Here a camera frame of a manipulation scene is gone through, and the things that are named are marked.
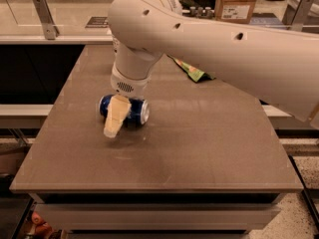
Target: floor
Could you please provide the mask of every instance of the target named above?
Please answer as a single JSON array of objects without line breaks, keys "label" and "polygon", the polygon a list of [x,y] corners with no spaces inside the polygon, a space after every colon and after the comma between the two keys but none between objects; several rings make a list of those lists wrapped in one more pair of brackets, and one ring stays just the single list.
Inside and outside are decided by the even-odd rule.
[{"label": "floor", "polygon": [[[61,8],[72,9],[70,3],[61,6]],[[97,5],[92,4],[91,7],[89,6],[90,10],[94,11],[95,6]],[[23,3],[13,4],[13,10],[22,7]],[[282,19],[285,8],[285,1],[258,0],[255,12],[273,12],[279,19]],[[1,1],[0,10],[4,10],[4,4],[1,3]],[[18,19],[22,20],[21,25],[23,25],[23,20],[26,18],[24,18],[23,15],[19,17]],[[2,29],[0,35],[5,34],[3,33],[3,28],[1,28],[1,23],[0,29]],[[317,138],[280,138],[287,153],[295,156],[296,163],[304,177],[306,185],[311,189],[319,189],[319,147],[316,145],[316,140]],[[17,154],[9,154],[6,152],[8,149],[17,147],[18,145],[14,139],[0,138],[0,172],[15,173],[17,171],[24,154],[22,152],[18,152]],[[241,236],[241,238],[312,239],[314,235],[319,233],[319,231],[316,230],[301,194],[287,194],[279,203],[279,207],[282,211],[263,230],[251,231],[248,235]]]}]

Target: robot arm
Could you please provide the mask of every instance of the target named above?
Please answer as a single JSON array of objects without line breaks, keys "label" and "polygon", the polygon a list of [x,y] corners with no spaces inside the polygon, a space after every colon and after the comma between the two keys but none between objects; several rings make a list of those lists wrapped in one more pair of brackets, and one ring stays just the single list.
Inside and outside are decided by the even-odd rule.
[{"label": "robot arm", "polygon": [[319,128],[319,36],[182,17],[177,0],[115,0],[112,86],[140,98],[162,53]]}]

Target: blue can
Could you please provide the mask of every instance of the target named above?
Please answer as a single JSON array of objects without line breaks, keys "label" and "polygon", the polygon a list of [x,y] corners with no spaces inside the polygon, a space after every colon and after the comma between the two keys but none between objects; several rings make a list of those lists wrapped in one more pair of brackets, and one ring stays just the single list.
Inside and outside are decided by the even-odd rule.
[{"label": "blue can", "polygon": [[[100,100],[100,114],[105,118],[108,116],[108,106],[113,95],[107,95]],[[150,115],[149,103],[146,100],[129,99],[131,109],[127,116],[127,122],[144,124],[148,121]]]}]

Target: green object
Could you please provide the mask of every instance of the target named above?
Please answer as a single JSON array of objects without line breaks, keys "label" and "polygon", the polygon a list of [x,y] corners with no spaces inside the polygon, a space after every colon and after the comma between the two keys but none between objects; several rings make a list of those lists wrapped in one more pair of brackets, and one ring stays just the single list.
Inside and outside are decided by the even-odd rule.
[{"label": "green object", "polygon": [[214,77],[203,72],[202,70],[191,66],[190,64],[183,62],[182,60],[176,59],[174,57],[169,56],[172,58],[187,74],[188,76],[196,83],[200,80],[213,80]]}]

